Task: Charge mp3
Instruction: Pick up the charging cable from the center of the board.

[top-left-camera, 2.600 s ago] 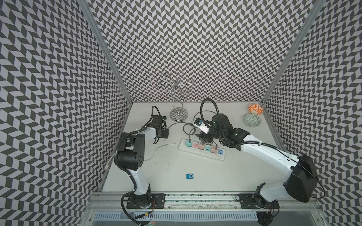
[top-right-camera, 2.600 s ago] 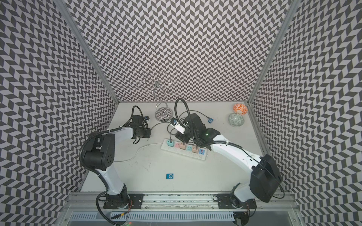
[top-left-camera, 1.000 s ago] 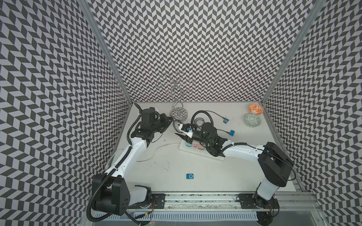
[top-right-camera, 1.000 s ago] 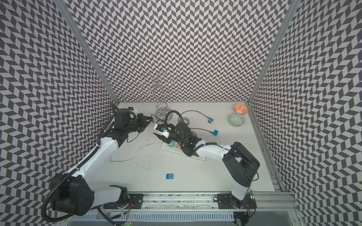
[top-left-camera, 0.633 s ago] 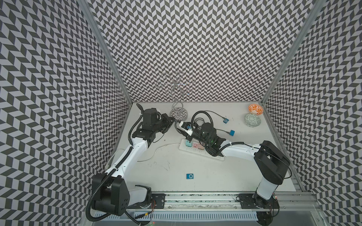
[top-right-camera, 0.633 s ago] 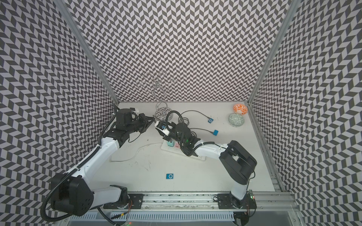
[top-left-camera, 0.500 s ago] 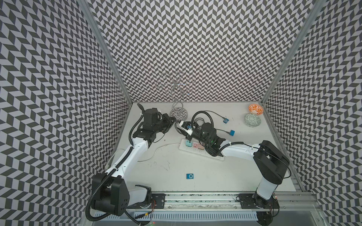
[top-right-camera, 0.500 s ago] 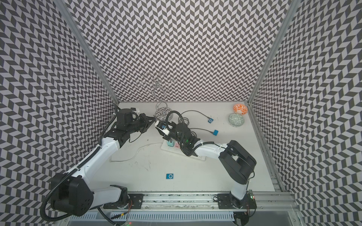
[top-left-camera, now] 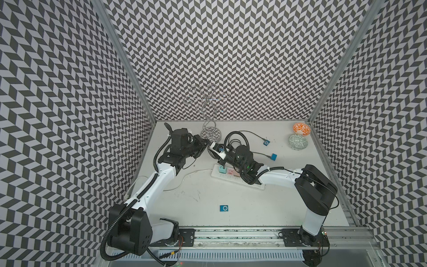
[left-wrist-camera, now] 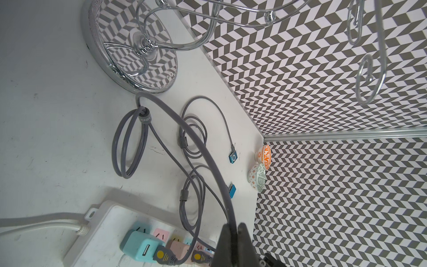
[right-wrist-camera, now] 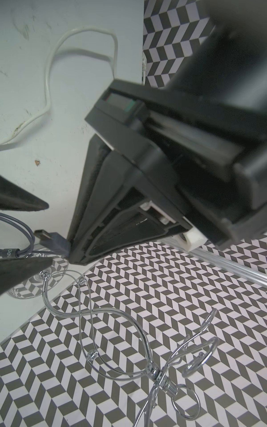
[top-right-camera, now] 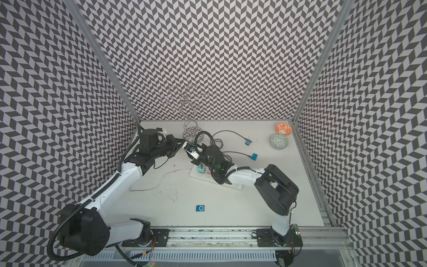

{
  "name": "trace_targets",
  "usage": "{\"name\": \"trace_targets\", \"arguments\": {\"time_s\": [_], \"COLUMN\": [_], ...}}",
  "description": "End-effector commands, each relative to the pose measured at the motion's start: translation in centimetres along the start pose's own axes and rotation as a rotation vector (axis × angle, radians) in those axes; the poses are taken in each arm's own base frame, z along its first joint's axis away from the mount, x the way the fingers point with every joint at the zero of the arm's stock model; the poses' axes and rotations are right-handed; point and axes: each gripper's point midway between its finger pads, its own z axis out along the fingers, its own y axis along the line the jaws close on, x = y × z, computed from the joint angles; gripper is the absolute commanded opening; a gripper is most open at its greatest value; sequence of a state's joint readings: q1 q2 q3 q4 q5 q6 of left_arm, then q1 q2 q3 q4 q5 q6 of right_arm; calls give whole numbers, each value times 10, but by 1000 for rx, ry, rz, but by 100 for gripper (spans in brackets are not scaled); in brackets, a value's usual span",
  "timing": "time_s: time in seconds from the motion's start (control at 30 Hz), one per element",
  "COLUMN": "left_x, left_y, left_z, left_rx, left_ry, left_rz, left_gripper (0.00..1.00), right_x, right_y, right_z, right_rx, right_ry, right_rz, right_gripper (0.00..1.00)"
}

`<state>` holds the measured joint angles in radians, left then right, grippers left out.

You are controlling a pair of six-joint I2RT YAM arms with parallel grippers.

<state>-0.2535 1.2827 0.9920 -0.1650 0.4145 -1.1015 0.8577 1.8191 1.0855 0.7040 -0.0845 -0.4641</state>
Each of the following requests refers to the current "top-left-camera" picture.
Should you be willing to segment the teal usb charger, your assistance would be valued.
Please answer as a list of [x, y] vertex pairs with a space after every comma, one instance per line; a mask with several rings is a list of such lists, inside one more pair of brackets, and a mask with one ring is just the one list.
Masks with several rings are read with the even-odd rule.
[[219, 166], [219, 173], [226, 174], [227, 172], [228, 172], [227, 167], [222, 166], [222, 165]]

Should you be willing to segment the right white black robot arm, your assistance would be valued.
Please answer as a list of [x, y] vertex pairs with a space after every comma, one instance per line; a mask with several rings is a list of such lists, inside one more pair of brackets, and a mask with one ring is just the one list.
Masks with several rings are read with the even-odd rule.
[[296, 231], [298, 241], [304, 247], [321, 244], [326, 217], [331, 209], [337, 208], [333, 203], [338, 199], [338, 188], [318, 168], [307, 164], [302, 169], [289, 170], [259, 163], [254, 159], [248, 139], [240, 131], [230, 132], [223, 144], [211, 143], [209, 151], [220, 165], [231, 165], [247, 185], [296, 189], [307, 208], [304, 221]]

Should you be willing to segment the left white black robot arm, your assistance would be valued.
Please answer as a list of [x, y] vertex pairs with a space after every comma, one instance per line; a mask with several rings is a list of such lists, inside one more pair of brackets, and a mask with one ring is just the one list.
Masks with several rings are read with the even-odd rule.
[[152, 175], [128, 200], [109, 210], [108, 229], [100, 245], [100, 256], [105, 261], [128, 254], [143, 255], [157, 242], [175, 245], [181, 241], [179, 223], [166, 218], [152, 221], [151, 210], [187, 158], [199, 158], [211, 142], [186, 128], [173, 130], [168, 123], [165, 127], [169, 135], [153, 157]]

